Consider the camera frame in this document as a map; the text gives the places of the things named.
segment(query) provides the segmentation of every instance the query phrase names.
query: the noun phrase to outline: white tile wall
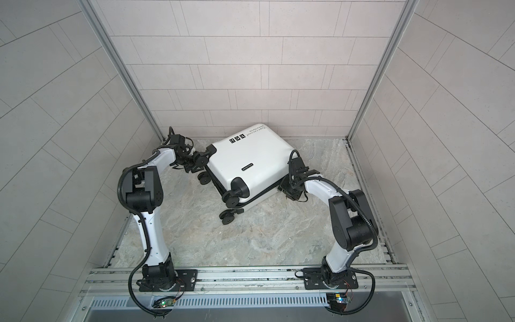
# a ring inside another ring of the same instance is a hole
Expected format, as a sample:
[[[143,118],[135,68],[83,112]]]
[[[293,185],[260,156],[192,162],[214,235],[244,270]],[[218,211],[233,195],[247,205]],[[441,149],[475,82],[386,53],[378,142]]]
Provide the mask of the white tile wall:
[[[511,320],[514,10],[502,0],[420,1],[351,141],[389,241],[402,238],[395,255],[413,263],[440,322]],[[383,154],[397,143],[374,133],[381,111],[407,148],[391,169]],[[387,196],[397,184],[402,193]],[[385,203],[404,199],[392,224]]]

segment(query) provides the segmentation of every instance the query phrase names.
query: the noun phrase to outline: gray stone floor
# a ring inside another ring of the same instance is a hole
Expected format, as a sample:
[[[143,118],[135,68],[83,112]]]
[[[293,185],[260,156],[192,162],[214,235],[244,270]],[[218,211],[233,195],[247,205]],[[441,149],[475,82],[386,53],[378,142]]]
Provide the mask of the gray stone floor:
[[[195,147],[204,150],[212,142],[196,141]],[[311,169],[342,188],[359,188],[342,140],[287,142]],[[224,226],[218,215],[226,208],[211,183],[201,185],[196,174],[171,168],[161,182],[165,193],[161,222],[175,266],[319,264],[334,243],[329,209],[314,196],[301,203],[277,193]],[[112,267],[134,267],[141,260],[143,248],[133,219],[115,255]],[[360,254],[354,263],[386,261],[376,248]]]

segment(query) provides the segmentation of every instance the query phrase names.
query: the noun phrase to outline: white suitcase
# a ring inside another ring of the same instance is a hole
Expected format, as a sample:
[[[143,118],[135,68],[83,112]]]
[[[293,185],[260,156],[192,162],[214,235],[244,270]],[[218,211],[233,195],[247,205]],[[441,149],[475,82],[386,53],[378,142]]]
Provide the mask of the white suitcase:
[[[223,212],[221,219],[224,213],[242,213],[278,192],[282,178],[288,175],[289,156],[294,150],[264,124],[251,126],[213,146],[216,152],[205,170],[227,208],[236,210]]]

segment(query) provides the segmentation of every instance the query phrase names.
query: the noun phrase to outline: tiled wall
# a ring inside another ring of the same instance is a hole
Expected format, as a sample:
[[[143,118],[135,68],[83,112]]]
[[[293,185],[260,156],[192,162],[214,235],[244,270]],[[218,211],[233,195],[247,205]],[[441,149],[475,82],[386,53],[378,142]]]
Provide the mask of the tiled wall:
[[[347,135],[403,2],[92,0],[167,132]]]
[[[515,2],[421,0],[352,146],[433,320],[515,318]]]
[[[2,1],[0,320],[66,315],[126,220],[120,172],[155,141],[74,0]]]

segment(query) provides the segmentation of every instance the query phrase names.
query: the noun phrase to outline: black logo label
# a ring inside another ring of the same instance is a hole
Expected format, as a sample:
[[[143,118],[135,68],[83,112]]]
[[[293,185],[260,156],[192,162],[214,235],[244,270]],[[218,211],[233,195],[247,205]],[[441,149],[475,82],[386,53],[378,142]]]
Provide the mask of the black logo label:
[[[249,163],[249,164],[247,164],[246,166],[244,166],[244,167],[242,168],[242,171],[245,171],[246,169],[250,168],[250,167],[251,167],[251,166],[253,166],[253,165],[254,165],[254,163]]]

